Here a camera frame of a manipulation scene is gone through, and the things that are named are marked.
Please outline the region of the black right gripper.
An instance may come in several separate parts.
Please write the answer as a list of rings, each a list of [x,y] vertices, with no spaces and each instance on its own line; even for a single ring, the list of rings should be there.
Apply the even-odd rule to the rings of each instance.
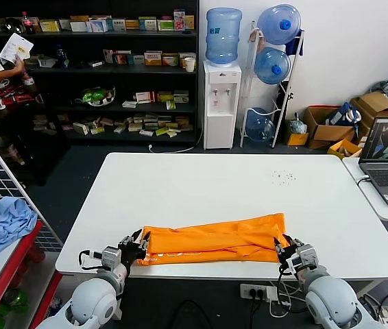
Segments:
[[[300,266],[300,256],[297,253],[297,248],[300,246],[300,240],[287,234],[283,234],[283,237],[289,244],[289,247],[283,248],[282,243],[274,237],[274,245],[279,257],[280,269],[284,271],[289,270],[291,273],[295,273],[296,268]]]

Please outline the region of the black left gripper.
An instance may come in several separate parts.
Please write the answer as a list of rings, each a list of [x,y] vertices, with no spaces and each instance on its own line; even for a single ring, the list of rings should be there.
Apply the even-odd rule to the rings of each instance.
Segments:
[[[149,245],[151,232],[147,232],[141,239],[141,244],[135,243],[141,235],[142,229],[127,235],[118,245],[121,250],[121,264],[131,267],[136,260],[143,260],[146,257],[146,249]]]

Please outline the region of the bystander hand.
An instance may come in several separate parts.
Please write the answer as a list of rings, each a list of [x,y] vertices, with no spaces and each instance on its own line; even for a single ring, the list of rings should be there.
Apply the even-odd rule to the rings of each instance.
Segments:
[[[15,58],[14,68],[11,70],[13,75],[22,74],[25,70],[25,63],[18,56]]]

